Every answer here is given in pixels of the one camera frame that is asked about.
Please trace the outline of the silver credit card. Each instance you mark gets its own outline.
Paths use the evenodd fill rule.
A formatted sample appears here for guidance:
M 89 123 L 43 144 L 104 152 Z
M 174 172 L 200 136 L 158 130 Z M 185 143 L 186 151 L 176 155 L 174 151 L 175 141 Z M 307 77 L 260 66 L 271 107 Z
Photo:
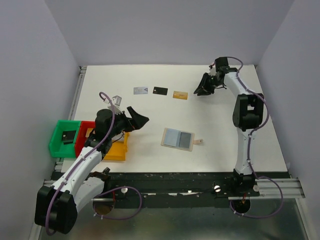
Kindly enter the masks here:
M 148 94 L 149 89 L 148 87 L 134 87 L 133 88 L 133 94 L 134 95 L 143 95 L 143 94 Z

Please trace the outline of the beige card holder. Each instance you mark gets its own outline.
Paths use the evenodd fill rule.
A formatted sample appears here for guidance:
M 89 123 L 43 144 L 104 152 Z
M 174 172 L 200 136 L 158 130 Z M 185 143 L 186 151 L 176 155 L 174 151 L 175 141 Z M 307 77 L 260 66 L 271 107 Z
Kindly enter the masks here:
M 194 145 L 203 144 L 203 139 L 195 139 L 192 132 L 181 131 L 172 128 L 165 128 L 161 139 L 161 146 L 188 151 L 193 150 Z

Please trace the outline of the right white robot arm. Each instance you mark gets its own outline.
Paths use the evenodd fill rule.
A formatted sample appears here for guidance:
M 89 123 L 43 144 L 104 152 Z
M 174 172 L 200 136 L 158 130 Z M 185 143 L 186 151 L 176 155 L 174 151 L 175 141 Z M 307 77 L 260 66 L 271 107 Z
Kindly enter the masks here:
M 236 57 L 216 58 L 193 92 L 197 96 L 208 96 L 223 88 L 229 89 L 235 97 L 232 122 L 237 130 L 238 147 L 230 191 L 236 196 L 243 195 L 255 185 L 257 177 L 251 160 L 252 143 L 255 132 L 264 127 L 270 117 L 267 115 L 263 120 L 264 95 L 254 92 L 240 79 L 243 66 L 243 62 Z

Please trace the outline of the black credit card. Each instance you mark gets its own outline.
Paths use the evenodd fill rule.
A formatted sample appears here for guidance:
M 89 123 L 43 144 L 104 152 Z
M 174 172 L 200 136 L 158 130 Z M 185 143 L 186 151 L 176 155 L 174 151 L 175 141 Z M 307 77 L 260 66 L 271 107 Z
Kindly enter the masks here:
M 166 96 L 168 88 L 155 86 L 152 91 L 153 94 Z

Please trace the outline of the gold credit card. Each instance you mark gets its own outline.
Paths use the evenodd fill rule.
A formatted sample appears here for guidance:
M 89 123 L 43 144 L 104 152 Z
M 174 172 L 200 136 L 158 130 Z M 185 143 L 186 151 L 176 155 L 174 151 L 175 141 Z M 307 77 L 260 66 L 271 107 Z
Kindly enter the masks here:
M 174 99 L 187 100 L 188 93 L 183 91 L 174 91 L 172 97 Z

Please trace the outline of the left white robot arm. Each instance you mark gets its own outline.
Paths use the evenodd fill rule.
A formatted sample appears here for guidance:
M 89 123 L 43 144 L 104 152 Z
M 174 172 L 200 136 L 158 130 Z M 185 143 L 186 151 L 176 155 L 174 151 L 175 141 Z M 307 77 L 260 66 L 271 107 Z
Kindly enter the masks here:
M 90 173 L 111 149 L 113 137 L 139 130 L 149 121 L 131 106 L 127 110 L 130 117 L 115 106 L 99 110 L 95 127 L 71 167 L 51 186 L 44 185 L 37 192 L 34 222 L 45 227 L 48 235 L 69 233 L 92 198 L 110 194 L 111 185 Z

